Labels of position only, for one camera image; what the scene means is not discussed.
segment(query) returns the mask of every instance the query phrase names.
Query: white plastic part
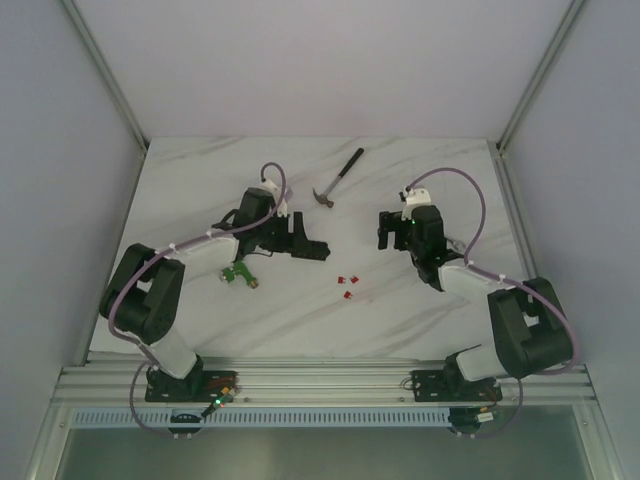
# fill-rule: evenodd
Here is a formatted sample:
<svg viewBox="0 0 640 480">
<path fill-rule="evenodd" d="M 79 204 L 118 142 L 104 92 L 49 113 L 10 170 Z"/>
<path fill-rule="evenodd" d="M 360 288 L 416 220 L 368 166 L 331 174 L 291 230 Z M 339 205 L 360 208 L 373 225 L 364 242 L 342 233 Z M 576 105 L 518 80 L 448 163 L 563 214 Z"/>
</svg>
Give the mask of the white plastic part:
<svg viewBox="0 0 640 480">
<path fill-rule="evenodd" d="M 271 195 L 273 195 L 273 199 L 276 202 L 280 198 L 280 192 L 282 191 L 282 189 L 278 185 L 273 183 L 271 180 L 269 180 L 268 178 L 259 185 L 259 188 L 261 188 L 263 190 L 266 190 L 267 192 L 271 193 Z M 282 199 L 282 203 L 278 207 L 278 216 L 279 217 L 286 217 L 288 215 L 287 200 L 288 200 L 288 197 L 290 197 L 290 196 L 291 195 L 288 194 L 288 192 L 285 192 L 285 198 Z"/>
<path fill-rule="evenodd" d="M 494 345 L 479 345 L 459 353 L 456 362 L 460 373 L 469 382 L 507 375 Z"/>
<path fill-rule="evenodd" d="M 491 420 L 493 420 L 493 413 L 491 412 L 480 413 L 476 416 L 476 420 L 478 420 L 478 423 L 490 422 Z"/>
<path fill-rule="evenodd" d="M 464 265 L 462 259 L 440 267 L 438 275 L 440 285 L 445 292 L 469 300 L 474 305 L 485 309 L 489 308 L 487 295 L 496 290 L 512 288 L 472 272 Z"/>
<path fill-rule="evenodd" d="M 218 272 L 230 266 L 238 255 L 238 245 L 239 242 L 233 235 L 224 235 L 195 247 L 180 250 L 169 257 L 184 264 L 184 284 L 194 278 Z"/>
<path fill-rule="evenodd" d="M 426 188 L 411 189 L 405 194 L 405 203 L 402 209 L 402 220 L 411 220 L 414 208 L 431 205 L 431 195 Z"/>
<path fill-rule="evenodd" d="M 184 342 L 174 325 L 153 345 L 147 345 L 160 368 L 174 378 L 187 376 L 196 363 L 196 354 Z"/>
</svg>

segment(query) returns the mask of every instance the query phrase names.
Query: hammer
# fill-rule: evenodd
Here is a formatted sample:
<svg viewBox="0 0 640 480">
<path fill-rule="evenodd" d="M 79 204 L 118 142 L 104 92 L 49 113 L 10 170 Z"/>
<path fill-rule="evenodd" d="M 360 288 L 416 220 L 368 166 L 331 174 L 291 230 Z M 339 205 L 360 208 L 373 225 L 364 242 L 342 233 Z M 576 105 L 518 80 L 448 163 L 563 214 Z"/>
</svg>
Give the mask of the hammer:
<svg viewBox="0 0 640 480">
<path fill-rule="evenodd" d="M 333 202 L 327 198 L 327 195 L 329 195 L 331 193 L 331 190 L 333 190 L 335 186 L 338 184 L 338 182 L 342 180 L 342 177 L 344 177 L 347 174 L 347 172 L 351 170 L 351 167 L 353 167 L 353 165 L 362 156 L 363 153 L 364 153 L 364 150 L 362 148 L 359 148 L 358 150 L 356 150 L 356 153 L 353 154 L 353 157 L 351 157 L 351 159 L 347 162 L 344 168 L 340 170 L 340 173 L 338 174 L 338 176 L 333 180 L 333 182 L 331 182 L 331 185 L 327 187 L 327 189 L 324 191 L 322 195 L 318 195 L 316 193 L 316 189 L 315 188 L 313 189 L 313 196 L 316 197 L 316 200 L 318 201 L 319 204 L 326 205 L 329 208 L 333 208 Z"/>
</svg>

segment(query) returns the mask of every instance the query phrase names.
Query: metal beam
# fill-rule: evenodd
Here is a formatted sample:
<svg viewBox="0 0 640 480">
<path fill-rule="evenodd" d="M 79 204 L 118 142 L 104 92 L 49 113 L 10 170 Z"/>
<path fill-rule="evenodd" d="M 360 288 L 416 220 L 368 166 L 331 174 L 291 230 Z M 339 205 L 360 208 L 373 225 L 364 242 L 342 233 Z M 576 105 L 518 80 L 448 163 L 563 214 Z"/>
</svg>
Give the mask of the metal beam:
<svg viewBox="0 0 640 480">
<path fill-rule="evenodd" d="M 87 26 L 82 13 L 80 13 L 80 10 L 78 9 L 74 0 L 60 0 L 60 3 L 64 7 L 69 20 L 75 28 L 80 41 L 86 48 L 89 57 L 93 61 L 93 64 L 98 69 L 98 74 L 102 78 L 102 81 L 104 82 L 107 91 L 109 92 L 109 95 L 111 96 L 111 99 L 113 100 L 113 103 L 118 110 L 118 113 L 127 124 L 127 127 L 129 128 L 131 135 L 133 135 L 136 143 L 140 146 L 143 153 L 146 154 L 147 149 L 149 148 L 149 142 L 144 137 L 142 128 L 140 127 L 136 116 L 133 114 L 133 110 L 129 106 L 129 102 L 127 102 L 127 99 L 122 93 L 118 82 L 113 76 L 111 69 L 107 65 L 107 62 L 104 59 L 104 55 L 102 54 L 102 51 L 93 38 L 91 30 L 89 30 L 89 27 Z"/>
<path fill-rule="evenodd" d="M 503 155 L 509 148 L 514 135 L 517 133 L 522 120 L 529 112 L 531 105 L 540 93 L 540 89 L 544 84 L 544 81 L 549 76 L 549 73 L 553 69 L 553 66 L 558 60 L 560 53 L 564 49 L 571 32 L 577 24 L 577 20 L 580 14 L 583 12 L 588 0 L 572 0 L 569 8 L 564 14 L 560 25 L 551 39 L 551 42 L 547 46 L 547 49 L 540 60 L 527 88 L 525 88 L 520 101 L 516 106 L 509 123 L 502 133 L 500 140 L 497 143 L 498 152 Z"/>
</svg>

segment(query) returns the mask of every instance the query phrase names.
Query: white marble table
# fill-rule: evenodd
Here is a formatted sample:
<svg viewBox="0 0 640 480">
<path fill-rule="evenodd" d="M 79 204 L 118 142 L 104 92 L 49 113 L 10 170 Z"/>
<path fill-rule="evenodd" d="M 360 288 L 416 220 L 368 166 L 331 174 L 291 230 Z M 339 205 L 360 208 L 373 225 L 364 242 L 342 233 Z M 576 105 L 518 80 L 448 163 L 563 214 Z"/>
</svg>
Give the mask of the white marble table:
<svg viewBox="0 0 640 480">
<path fill-rule="evenodd" d="M 358 147 L 365 154 L 331 195 L 316 203 Z M 491 338 L 487 312 L 423 284 L 409 254 L 377 250 L 378 212 L 400 210 L 398 192 L 440 166 L 464 169 L 485 192 L 488 217 L 473 259 L 516 278 L 522 267 L 487 144 L 429 138 L 156 138 L 151 143 L 120 245 L 159 248 L 204 232 L 259 182 L 260 166 L 279 162 L 302 211 L 307 236 L 329 243 L 326 262 L 276 254 L 250 256 L 260 280 L 221 282 L 218 271 L 183 286 L 177 325 L 198 353 L 232 357 L 405 357 L 443 359 Z M 274 181 L 276 171 L 269 171 Z M 438 174 L 424 186 L 448 236 L 468 241 L 479 221 L 475 192 L 462 178 Z M 338 276 L 357 275 L 339 285 Z M 343 297 L 346 290 L 353 298 Z M 99 319 L 93 351 L 132 352 Z"/>
</svg>

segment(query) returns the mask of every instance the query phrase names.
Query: hammer head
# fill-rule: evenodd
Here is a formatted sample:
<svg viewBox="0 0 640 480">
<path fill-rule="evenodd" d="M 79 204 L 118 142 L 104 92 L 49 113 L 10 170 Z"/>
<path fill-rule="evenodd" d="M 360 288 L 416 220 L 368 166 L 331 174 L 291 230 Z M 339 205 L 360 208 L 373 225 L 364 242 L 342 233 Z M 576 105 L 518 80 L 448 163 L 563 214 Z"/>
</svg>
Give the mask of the hammer head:
<svg viewBox="0 0 640 480">
<path fill-rule="evenodd" d="M 316 193 L 316 189 L 313 189 L 313 196 L 316 197 L 316 200 L 318 201 L 319 204 L 321 205 L 326 205 L 329 208 L 333 208 L 333 202 L 331 200 L 329 200 L 327 198 L 326 195 L 322 194 L 322 195 L 318 195 Z"/>
</svg>

